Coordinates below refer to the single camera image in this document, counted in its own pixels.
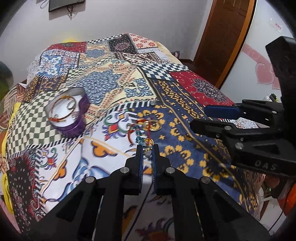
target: patterned blanket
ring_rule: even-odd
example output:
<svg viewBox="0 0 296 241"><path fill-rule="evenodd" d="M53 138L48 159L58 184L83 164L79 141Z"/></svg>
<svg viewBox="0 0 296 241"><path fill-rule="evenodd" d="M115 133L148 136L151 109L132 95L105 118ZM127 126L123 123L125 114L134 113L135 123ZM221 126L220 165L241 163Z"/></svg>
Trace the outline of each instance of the patterned blanket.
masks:
<svg viewBox="0 0 296 241"><path fill-rule="evenodd" d="M107 177L124 166L136 151L127 138L128 126L143 118L158 121L157 129L161 128L150 137L173 167L194 178L209 176L254 213L258 207L255 174L229 164L220 140L194 134L189 128L194 118L211 119L204 114L207 104L232 102L172 59L159 43L134 34L54 44L36 57L29 84L15 91L13 96L18 93L19 98L11 101L2 128L7 142L1 167L7 173L14 215L22 232L84 177ZM78 138L67 139L49 124L44 107L73 87L82 87L91 105L85 115L85 131ZM16 102L20 104L12 114ZM232 122L242 128L256 127L250 121ZM134 143L136 137L135 132L131 134ZM174 238L171 199L156 196L151 179L151 160L146 158L141 195L125 199L123 240Z"/></svg>

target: pink heart decal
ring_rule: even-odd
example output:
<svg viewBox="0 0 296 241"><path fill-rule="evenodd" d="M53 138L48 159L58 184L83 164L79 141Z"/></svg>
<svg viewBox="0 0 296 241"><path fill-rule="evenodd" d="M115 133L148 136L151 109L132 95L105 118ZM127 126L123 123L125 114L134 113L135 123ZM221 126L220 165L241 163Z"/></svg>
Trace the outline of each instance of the pink heart decal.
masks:
<svg viewBox="0 0 296 241"><path fill-rule="evenodd" d="M258 84L269 85L274 81L274 74L270 71L270 66L265 66L263 63L256 65L256 75Z"/></svg>

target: red flower print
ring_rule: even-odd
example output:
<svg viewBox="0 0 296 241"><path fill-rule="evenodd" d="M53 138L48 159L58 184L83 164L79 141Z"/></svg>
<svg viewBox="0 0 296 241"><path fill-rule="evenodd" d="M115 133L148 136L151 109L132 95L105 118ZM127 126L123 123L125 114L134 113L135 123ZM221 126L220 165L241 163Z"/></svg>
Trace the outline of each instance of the red flower print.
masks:
<svg viewBox="0 0 296 241"><path fill-rule="evenodd" d="M141 43L136 44L137 48L142 48L144 45Z"/></svg>
<svg viewBox="0 0 296 241"><path fill-rule="evenodd" d="M149 42L148 45L149 45L150 47L155 47L155 46L156 46L155 43L153 43L153 42Z"/></svg>

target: orange object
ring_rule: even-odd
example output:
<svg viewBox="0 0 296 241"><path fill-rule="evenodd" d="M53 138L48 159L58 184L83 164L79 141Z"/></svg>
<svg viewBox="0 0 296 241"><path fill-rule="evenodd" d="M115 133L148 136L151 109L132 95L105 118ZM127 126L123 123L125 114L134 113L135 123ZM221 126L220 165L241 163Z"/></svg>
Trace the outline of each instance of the orange object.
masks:
<svg viewBox="0 0 296 241"><path fill-rule="evenodd" d="M284 211L284 215L288 216L296 203L296 184L292 187L292 190L288 195L286 206L285 206L285 201L286 201L286 196L283 199L278 199L279 206Z"/></svg>

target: wooden door trim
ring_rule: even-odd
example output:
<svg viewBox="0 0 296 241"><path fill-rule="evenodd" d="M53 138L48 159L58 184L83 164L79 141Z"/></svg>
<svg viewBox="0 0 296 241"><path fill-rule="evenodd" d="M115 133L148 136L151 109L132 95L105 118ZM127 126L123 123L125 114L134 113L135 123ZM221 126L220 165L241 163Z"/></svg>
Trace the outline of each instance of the wooden door trim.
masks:
<svg viewBox="0 0 296 241"><path fill-rule="evenodd" d="M205 25L205 30L202 34L202 39L200 40L200 44L198 45L198 48L197 48L197 51L196 51L196 54L195 54L195 57L193 59L193 64L196 63L197 59L198 59L198 56L200 55L200 52L202 50L202 45L204 44L204 41L205 41L205 37L207 35L207 32L209 30L209 26L210 26L210 23L211 23L211 20L212 20L212 17L213 17L213 14L214 14L214 10L215 10L215 7L216 7L216 3L217 3L217 0L213 0L212 2L212 6L211 6L211 10L210 10L210 14L209 14L209 17L207 18L207 23Z"/></svg>
<svg viewBox="0 0 296 241"><path fill-rule="evenodd" d="M244 24L242 26L242 30L240 32L239 38L237 40L237 43L235 44L235 47L230 55L230 58L222 72L222 74L220 75L218 81L215 84L216 88L220 88L222 86L222 84L224 83L226 77L228 76L229 72L231 71L232 66L234 65L235 60L237 59L239 52L244 44L244 41L247 37L247 33L249 31L252 19L253 19L253 15L255 12L255 6L256 6L256 1L257 0L250 0L249 2L249 7L248 7L248 11L247 11L247 15L246 18L244 20Z"/></svg>

